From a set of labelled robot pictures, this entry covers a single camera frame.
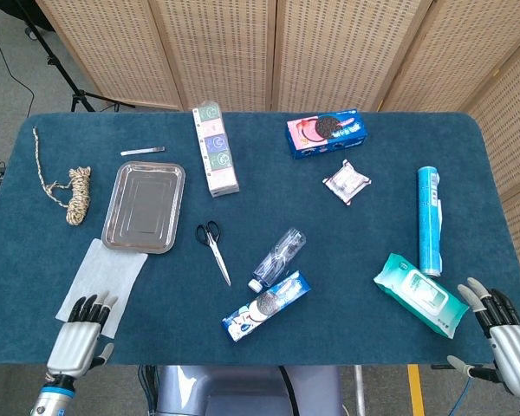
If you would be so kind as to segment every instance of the plastic water bottle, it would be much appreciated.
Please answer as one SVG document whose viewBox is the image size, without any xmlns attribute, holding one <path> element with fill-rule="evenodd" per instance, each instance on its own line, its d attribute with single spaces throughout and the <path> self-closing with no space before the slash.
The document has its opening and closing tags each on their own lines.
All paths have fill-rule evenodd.
<svg viewBox="0 0 520 416">
<path fill-rule="evenodd" d="M 296 228 L 289 228 L 252 272 L 254 278 L 249 281 L 249 288 L 259 293 L 263 287 L 268 288 L 274 284 L 305 243 L 303 233 Z"/>
</svg>

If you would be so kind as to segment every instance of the blue tube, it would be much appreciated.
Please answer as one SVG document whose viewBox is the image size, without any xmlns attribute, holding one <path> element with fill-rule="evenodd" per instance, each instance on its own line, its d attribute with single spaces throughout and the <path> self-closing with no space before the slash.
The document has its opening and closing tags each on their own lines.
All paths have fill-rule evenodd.
<svg viewBox="0 0 520 416">
<path fill-rule="evenodd" d="M 443 271 L 439 240 L 441 235 L 441 200 L 438 197 L 439 174 L 433 166 L 418 170 L 419 269 L 439 277 Z"/>
</svg>

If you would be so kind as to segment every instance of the metal tray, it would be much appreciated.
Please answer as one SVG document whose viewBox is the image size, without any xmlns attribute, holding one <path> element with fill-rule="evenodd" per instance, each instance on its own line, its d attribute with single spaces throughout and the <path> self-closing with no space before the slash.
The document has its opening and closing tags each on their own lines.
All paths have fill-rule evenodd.
<svg viewBox="0 0 520 416">
<path fill-rule="evenodd" d="M 102 230 L 110 249 L 161 254 L 175 242 L 185 170 L 170 163 L 127 162 L 118 170 Z"/>
</svg>

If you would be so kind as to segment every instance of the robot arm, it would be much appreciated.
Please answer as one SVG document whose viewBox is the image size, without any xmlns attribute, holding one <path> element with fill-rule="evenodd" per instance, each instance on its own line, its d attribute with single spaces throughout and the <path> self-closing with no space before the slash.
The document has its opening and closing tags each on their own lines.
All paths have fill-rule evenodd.
<svg viewBox="0 0 520 416">
<path fill-rule="evenodd" d="M 449 355 L 447 360 L 461 373 L 493 383 L 520 399 L 520 317 L 510 299 L 496 289 L 488 291 L 473 277 L 470 288 L 460 284 L 458 291 L 471 306 L 495 357 L 495 369 L 468 365 Z"/>
<path fill-rule="evenodd" d="M 85 373 L 106 364 L 114 345 L 108 343 L 102 353 L 94 351 L 117 297 L 92 295 L 79 299 L 55 340 L 48 362 L 46 383 L 31 415 L 67 416 L 69 402 L 75 396 L 74 382 Z"/>
</svg>

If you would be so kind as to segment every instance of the white paper towel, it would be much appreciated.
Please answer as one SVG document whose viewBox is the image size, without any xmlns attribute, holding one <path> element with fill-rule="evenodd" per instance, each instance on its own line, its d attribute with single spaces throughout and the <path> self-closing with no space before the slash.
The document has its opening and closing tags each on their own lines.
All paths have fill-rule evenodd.
<svg viewBox="0 0 520 416">
<path fill-rule="evenodd" d="M 145 253 L 110 250 L 95 238 L 88 247 L 56 319 L 67 321 L 73 305 L 80 297 L 99 295 L 109 290 L 108 297 L 118 296 L 118 302 L 112 308 L 102 334 L 114 338 L 133 283 L 147 257 Z"/>
</svg>

